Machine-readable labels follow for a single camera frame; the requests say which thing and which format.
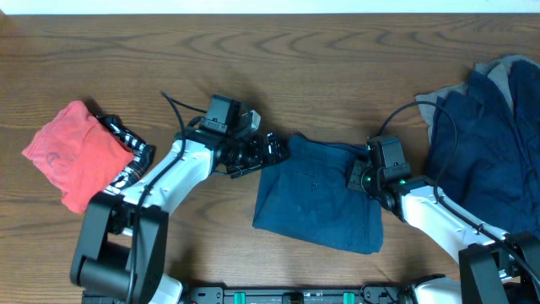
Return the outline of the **dark blue denim shorts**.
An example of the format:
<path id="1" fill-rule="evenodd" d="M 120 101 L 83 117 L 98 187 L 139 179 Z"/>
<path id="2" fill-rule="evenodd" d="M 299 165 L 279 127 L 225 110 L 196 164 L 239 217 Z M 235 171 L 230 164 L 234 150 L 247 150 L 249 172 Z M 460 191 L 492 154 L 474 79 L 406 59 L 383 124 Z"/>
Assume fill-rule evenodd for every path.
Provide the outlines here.
<path id="1" fill-rule="evenodd" d="M 262 170 L 252 226 L 338 250 L 372 254 L 383 244 L 379 203 L 346 187 L 363 145 L 288 141 L 289 158 Z"/>

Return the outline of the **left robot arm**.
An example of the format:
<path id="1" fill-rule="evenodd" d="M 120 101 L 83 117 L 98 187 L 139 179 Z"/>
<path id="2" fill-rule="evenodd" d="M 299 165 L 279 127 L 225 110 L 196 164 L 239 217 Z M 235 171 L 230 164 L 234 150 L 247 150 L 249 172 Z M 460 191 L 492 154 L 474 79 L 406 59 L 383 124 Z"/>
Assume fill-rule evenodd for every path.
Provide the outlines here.
<path id="1" fill-rule="evenodd" d="M 182 284 L 164 273 L 170 216 L 217 166 L 238 178 L 288 156 L 273 133 L 234 138 L 189 128 L 148 174 L 96 193 L 86 209 L 70 269 L 73 284 L 121 303 L 177 303 Z"/>

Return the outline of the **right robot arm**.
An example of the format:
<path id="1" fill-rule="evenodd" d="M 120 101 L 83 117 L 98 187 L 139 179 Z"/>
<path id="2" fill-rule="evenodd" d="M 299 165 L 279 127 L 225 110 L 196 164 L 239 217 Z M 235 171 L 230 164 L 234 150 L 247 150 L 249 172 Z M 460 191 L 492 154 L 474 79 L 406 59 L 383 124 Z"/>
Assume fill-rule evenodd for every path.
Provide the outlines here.
<path id="1" fill-rule="evenodd" d="M 399 303 L 537 303 L 539 240 L 510 234 L 480 220 L 445 196 L 426 176 L 413 177 L 407 163 L 376 167 L 357 159 L 347 188 L 429 236 L 458 264 L 460 279 L 433 274 L 397 293 Z"/>

